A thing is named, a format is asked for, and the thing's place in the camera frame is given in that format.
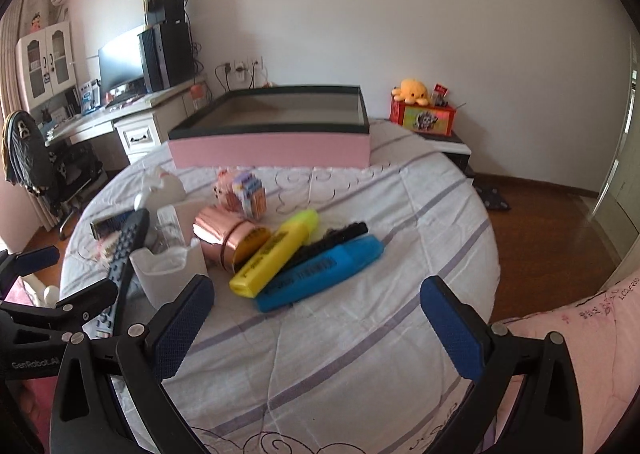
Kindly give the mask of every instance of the striped tablecloth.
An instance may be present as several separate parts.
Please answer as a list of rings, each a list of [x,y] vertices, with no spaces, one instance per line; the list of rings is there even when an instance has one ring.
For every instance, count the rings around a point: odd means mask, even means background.
[[[492,227],[474,189],[429,141],[386,121],[372,121],[371,137],[366,170],[254,170],[268,194],[267,225],[313,207],[319,233],[366,221],[385,252],[348,281],[266,315],[232,294],[228,275],[209,271],[216,305],[164,387],[212,452],[421,452],[460,402],[467,383],[421,312],[418,290],[439,274],[488,319],[500,274]],[[105,276],[90,259],[89,222],[132,207],[156,165],[176,172],[166,145],[85,209],[66,250],[62,297]],[[177,174],[189,197],[203,197],[216,170]],[[130,297],[127,321],[152,313],[143,295]],[[152,450],[126,388],[117,390]]]

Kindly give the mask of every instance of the wooden floor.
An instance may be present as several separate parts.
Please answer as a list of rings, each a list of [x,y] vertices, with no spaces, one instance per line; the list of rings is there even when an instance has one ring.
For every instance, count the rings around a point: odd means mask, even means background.
[[[580,198],[545,186],[501,184],[510,211],[489,211],[500,256],[500,285],[492,321],[523,317],[588,297],[604,284],[615,262]],[[45,285],[60,282],[68,241],[41,229],[28,245],[60,249],[60,262],[38,273]]]

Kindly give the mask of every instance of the rose gold cup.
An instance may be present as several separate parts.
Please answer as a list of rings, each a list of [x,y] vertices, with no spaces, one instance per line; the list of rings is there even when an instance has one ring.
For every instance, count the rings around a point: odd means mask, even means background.
[[[200,211],[193,233],[200,238],[205,258],[232,274],[271,237],[267,227],[218,206]]]

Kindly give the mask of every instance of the yellow highlighter cap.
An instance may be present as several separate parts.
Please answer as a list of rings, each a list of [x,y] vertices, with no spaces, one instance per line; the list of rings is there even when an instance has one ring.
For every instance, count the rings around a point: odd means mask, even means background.
[[[306,230],[311,234],[316,227],[318,227],[318,223],[320,222],[320,216],[313,209],[301,210],[292,218],[289,218],[284,222],[283,226],[288,226],[289,224],[302,223]]]

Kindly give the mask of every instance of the screw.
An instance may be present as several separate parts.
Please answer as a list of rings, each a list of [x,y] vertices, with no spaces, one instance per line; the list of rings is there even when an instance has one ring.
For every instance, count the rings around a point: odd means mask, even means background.
[[[84,333],[78,332],[71,335],[71,344],[79,344],[84,340]]]
[[[497,335],[498,337],[504,337],[509,332],[507,326],[505,326],[502,322],[494,322],[491,325],[491,331],[493,331],[494,335]]]
[[[140,337],[145,332],[144,324],[133,324],[129,327],[129,336],[130,337]]]
[[[560,345],[564,342],[564,337],[557,331],[552,331],[551,333],[549,333],[549,340],[554,344]]]

